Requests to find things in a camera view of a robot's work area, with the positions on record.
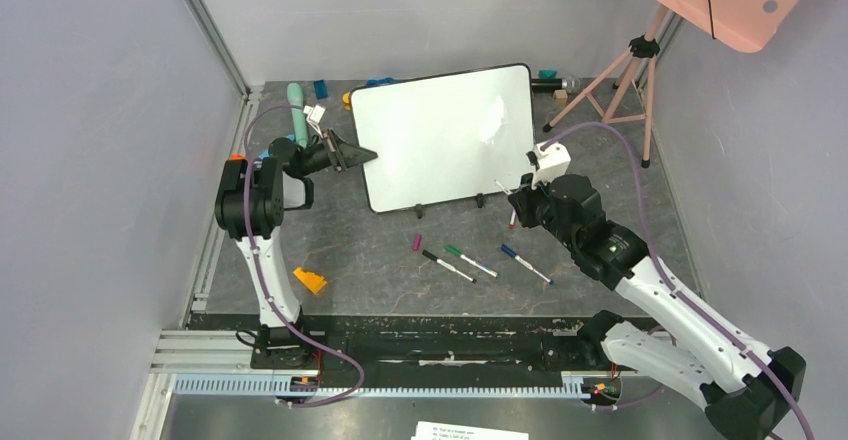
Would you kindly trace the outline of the white marker pen body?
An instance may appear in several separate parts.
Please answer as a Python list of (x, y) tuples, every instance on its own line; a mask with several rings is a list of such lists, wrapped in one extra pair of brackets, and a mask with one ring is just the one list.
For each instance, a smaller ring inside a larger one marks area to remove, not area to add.
[(498, 186), (498, 188), (506, 195), (509, 196), (513, 193), (513, 190), (506, 188), (500, 181), (497, 179), (494, 180), (494, 183)]

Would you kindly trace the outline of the white whiteboard with black frame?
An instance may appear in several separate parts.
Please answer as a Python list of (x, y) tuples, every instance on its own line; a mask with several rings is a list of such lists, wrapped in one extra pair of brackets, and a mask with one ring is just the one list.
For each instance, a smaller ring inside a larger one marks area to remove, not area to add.
[(375, 213), (514, 189), (535, 143), (531, 71), (513, 63), (422, 77), (350, 94)]

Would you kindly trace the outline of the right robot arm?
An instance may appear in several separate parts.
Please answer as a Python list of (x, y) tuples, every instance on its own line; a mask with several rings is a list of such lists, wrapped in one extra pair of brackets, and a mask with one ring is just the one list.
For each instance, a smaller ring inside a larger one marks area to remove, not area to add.
[(787, 414), (813, 438), (799, 405), (804, 358), (772, 349), (722, 317), (673, 275), (649, 242), (606, 217), (585, 176), (533, 184), (525, 175), (507, 198), (525, 228), (541, 227), (588, 278), (639, 307), (663, 328), (663, 341), (602, 310), (579, 331), (577, 352), (591, 368), (633, 369), (685, 397), (726, 439), (766, 439)]

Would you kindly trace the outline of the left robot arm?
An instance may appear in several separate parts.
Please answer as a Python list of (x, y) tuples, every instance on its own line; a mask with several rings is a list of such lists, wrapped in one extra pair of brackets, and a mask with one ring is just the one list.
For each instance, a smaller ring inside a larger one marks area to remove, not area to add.
[(344, 172), (377, 158), (377, 152), (329, 129), (304, 146), (280, 137), (256, 159), (233, 157), (225, 162), (214, 214), (248, 266), (259, 305), (259, 328), (248, 343), (252, 368), (310, 368), (318, 361), (318, 347), (300, 331), (301, 304), (282, 253), (284, 214), (312, 207), (312, 174), (325, 169)]

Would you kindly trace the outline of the blue capped marker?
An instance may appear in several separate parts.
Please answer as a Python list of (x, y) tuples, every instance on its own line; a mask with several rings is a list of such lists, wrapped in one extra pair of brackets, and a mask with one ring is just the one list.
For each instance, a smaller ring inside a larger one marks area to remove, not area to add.
[(534, 266), (533, 266), (533, 265), (532, 265), (529, 261), (527, 261), (526, 259), (524, 259), (523, 257), (521, 257), (521, 256), (520, 256), (517, 252), (515, 252), (512, 248), (510, 248), (510, 247), (509, 247), (509, 246), (507, 246), (506, 244), (502, 244), (502, 245), (501, 245), (501, 250), (502, 250), (502, 252), (503, 252), (503, 253), (505, 253), (506, 255), (508, 255), (509, 257), (511, 257), (513, 260), (515, 260), (516, 262), (518, 262), (519, 264), (521, 264), (524, 268), (528, 269), (528, 270), (529, 270), (529, 271), (531, 271), (533, 274), (535, 274), (536, 276), (540, 277), (540, 278), (541, 278), (542, 280), (544, 280), (547, 284), (549, 284), (549, 285), (553, 285), (553, 284), (554, 284), (554, 282), (553, 282), (553, 280), (552, 280), (552, 279), (550, 279), (548, 276), (544, 275), (541, 271), (539, 271), (538, 269), (536, 269), (536, 268), (535, 268), (535, 267), (534, 267)]

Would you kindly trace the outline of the dark blue block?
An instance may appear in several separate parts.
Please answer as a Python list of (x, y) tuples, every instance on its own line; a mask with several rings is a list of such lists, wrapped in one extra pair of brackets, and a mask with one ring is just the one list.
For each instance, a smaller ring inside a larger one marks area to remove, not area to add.
[(325, 80), (315, 80), (313, 82), (313, 88), (315, 92), (315, 97), (318, 100), (326, 99), (329, 97), (329, 91)]

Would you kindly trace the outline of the mint green toy microphone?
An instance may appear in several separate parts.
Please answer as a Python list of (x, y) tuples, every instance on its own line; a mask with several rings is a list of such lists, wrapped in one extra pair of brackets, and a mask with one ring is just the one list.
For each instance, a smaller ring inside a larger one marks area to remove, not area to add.
[(301, 86), (295, 82), (289, 83), (286, 88), (286, 96), (291, 106), (295, 142), (301, 147), (306, 147), (309, 143), (310, 128), (303, 110), (305, 98)]

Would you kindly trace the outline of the blue toy car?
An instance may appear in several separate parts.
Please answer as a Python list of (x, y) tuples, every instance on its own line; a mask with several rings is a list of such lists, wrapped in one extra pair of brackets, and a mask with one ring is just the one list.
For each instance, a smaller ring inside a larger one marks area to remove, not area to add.
[(393, 77), (383, 77), (383, 78), (377, 78), (377, 79), (369, 79), (369, 80), (366, 81), (364, 86), (365, 87), (375, 87), (375, 86), (393, 84), (393, 83), (396, 83), (396, 82), (397, 82), (397, 80)]

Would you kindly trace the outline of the black capped marker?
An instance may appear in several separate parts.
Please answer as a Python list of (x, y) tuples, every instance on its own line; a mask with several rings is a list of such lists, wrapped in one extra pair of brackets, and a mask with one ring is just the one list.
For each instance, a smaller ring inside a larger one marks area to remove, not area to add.
[(452, 265), (452, 264), (450, 264), (450, 263), (448, 263), (448, 262), (444, 261), (444, 260), (443, 260), (443, 259), (441, 259), (440, 257), (438, 257), (436, 254), (434, 254), (434, 253), (432, 253), (432, 252), (430, 252), (430, 251), (428, 251), (428, 250), (426, 250), (426, 249), (422, 250), (422, 251), (421, 251), (421, 254), (422, 254), (425, 258), (427, 258), (428, 260), (435, 262), (436, 264), (438, 264), (438, 265), (440, 265), (441, 267), (443, 267), (443, 268), (447, 269), (448, 271), (450, 271), (450, 272), (452, 272), (452, 273), (454, 273), (454, 274), (456, 274), (456, 275), (460, 276), (461, 278), (463, 278), (463, 279), (465, 279), (465, 280), (468, 280), (468, 281), (469, 281), (469, 282), (471, 282), (471, 283), (475, 283), (475, 282), (476, 282), (476, 279), (475, 279), (474, 277), (472, 277), (472, 276), (470, 276), (470, 275), (468, 275), (468, 274), (466, 274), (466, 273), (462, 272), (461, 270), (459, 270), (459, 269), (458, 269), (457, 267), (455, 267), (454, 265)]

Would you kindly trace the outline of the black flashlight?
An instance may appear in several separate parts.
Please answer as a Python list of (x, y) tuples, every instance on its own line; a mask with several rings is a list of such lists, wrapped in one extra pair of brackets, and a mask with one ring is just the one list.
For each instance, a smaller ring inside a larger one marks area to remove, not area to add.
[(531, 80), (531, 89), (533, 92), (554, 92), (557, 90), (565, 90), (572, 94), (581, 90), (581, 79), (573, 76), (555, 77), (555, 78), (533, 78)]

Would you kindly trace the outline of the teal block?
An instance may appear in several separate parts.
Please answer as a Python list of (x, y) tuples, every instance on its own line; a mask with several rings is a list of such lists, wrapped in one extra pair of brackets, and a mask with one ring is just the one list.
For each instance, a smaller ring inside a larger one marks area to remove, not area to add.
[(557, 77), (558, 72), (553, 69), (541, 69), (538, 71), (538, 77), (540, 79), (554, 79)]

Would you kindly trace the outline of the orange wedge block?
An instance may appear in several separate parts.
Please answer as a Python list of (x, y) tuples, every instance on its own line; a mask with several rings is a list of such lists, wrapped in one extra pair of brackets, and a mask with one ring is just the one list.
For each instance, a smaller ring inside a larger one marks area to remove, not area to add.
[(297, 267), (293, 271), (296, 279), (313, 295), (318, 295), (328, 284), (325, 277)]

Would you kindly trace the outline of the white paper sheet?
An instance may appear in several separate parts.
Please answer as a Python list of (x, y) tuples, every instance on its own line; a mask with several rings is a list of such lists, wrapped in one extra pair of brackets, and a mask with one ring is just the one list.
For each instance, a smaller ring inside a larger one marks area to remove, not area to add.
[(500, 429), (481, 428), (437, 422), (419, 421), (412, 440), (529, 440), (529, 434)]

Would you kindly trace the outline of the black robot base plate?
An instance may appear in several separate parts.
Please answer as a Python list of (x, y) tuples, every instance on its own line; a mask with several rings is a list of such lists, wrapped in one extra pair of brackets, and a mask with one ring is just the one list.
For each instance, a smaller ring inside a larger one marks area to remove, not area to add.
[(305, 315), (252, 335), (250, 365), (362, 389), (556, 387), (563, 372), (623, 372), (581, 334), (586, 317)]

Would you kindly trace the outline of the aluminium frame profile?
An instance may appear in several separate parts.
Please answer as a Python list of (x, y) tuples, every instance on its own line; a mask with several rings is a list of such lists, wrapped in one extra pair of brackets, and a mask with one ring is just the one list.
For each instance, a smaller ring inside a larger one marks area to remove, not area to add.
[(230, 82), (240, 96), (247, 98), (252, 88), (247, 82), (236, 59), (226, 44), (226, 41), (216, 25), (213, 16), (204, 0), (184, 0), (198, 23), (202, 34), (212, 48), (219, 63), (223, 67)]

